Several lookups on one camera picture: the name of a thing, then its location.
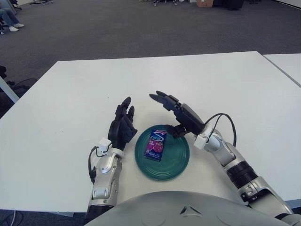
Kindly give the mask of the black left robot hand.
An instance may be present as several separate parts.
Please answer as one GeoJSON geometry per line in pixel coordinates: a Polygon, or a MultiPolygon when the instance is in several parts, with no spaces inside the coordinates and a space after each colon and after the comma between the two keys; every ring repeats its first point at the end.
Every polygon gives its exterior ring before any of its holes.
{"type": "Polygon", "coordinates": [[[108,139],[111,141],[112,147],[121,151],[125,149],[127,143],[137,133],[137,129],[133,126],[133,117],[135,113],[134,106],[129,105],[131,97],[127,97],[120,105],[117,106],[115,119],[112,121],[108,133],[108,139]]]}

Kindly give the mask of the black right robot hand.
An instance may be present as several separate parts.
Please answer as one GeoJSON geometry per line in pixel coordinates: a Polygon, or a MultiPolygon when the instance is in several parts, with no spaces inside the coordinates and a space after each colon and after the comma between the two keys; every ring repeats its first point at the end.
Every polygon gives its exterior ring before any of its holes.
{"type": "Polygon", "coordinates": [[[183,137],[187,133],[198,135],[204,130],[205,124],[187,104],[181,104],[174,96],[161,91],[156,91],[156,94],[149,94],[149,96],[161,103],[166,110],[173,111],[180,124],[177,126],[166,125],[165,127],[174,138],[183,137]]]}

